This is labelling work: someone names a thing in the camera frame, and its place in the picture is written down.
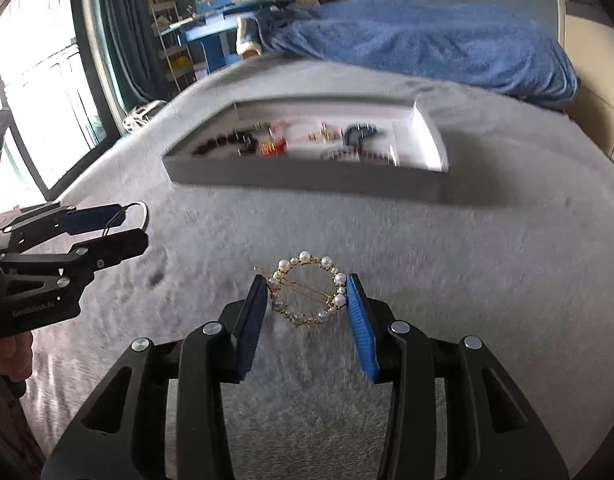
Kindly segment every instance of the bed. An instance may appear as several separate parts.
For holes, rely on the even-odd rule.
[[[419,100],[447,147],[447,201],[167,177],[162,154],[230,102],[319,93]],[[135,200],[151,209],[146,253],[97,273],[77,319],[35,334],[22,404],[45,452],[134,338],[186,336],[244,298],[253,266],[302,250],[357,272],[369,296],[428,336],[483,338],[572,474],[614,424],[614,165],[564,114],[448,82],[250,59],[183,92],[62,197],[78,207]],[[223,399],[236,478],[375,478],[389,386],[365,379],[345,316],[299,329],[266,316],[252,372]]]

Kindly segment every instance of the human hand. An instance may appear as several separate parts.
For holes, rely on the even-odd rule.
[[[30,377],[32,371],[31,344],[34,337],[25,332],[0,340],[0,374],[14,383]]]

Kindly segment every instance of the silver screw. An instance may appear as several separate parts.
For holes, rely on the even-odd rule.
[[[482,348],[482,341],[474,335],[468,335],[465,338],[465,346],[471,350],[480,350]]]
[[[149,339],[146,337],[139,337],[132,341],[132,350],[134,352],[142,352],[149,348]]]
[[[220,323],[216,323],[215,321],[212,321],[211,323],[207,323],[203,327],[203,334],[207,334],[207,335],[220,334],[222,331],[223,331],[223,325],[221,325]]]
[[[391,323],[391,331],[395,334],[406,334],[410,330],[409,323],[404,321],[394,321]]]

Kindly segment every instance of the blue towel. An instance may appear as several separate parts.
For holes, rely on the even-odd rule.
[[[546,108],[562,109],[578,94],[560,45],[498,6],[345,0],[261,10],[246,28],[249,44],[259,34],[266,51],[456,81]]]

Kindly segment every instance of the pearl hair clip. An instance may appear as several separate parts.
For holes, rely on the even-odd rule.
[[[325,294],[319,292],[310,286],[303,285],[299,282],[293,282],[287,275],[294,267],[302,267],[305,265],[317,265],[321,269],[329,272],[333,276],[335,288],[334,294]],[[312,256],[307,251],[303,251],[297,257],[290,260],[280,260],[277,270],[269,270],[264,267],[254,267],[254,270],[263,272],[267,277],[267,288],[269,289],[269,298],[271,300],[271,308],[275,312],[282,314],[286,319],[289,319],[295,326],[304,324],[325,324],[331,316],[335,316],[338,311],[347,304],[347,290],[345,284],[347,276],[339,272],[338,267],[334,266],[334,262],[329,256]],[[280,298],[279,294],[282,287],[286,285],[298,294],[302,294],[311,300],[323,304],[323,310],[314,314],[305,314],[304,312],[290,312],[287,309],[287,302]]]

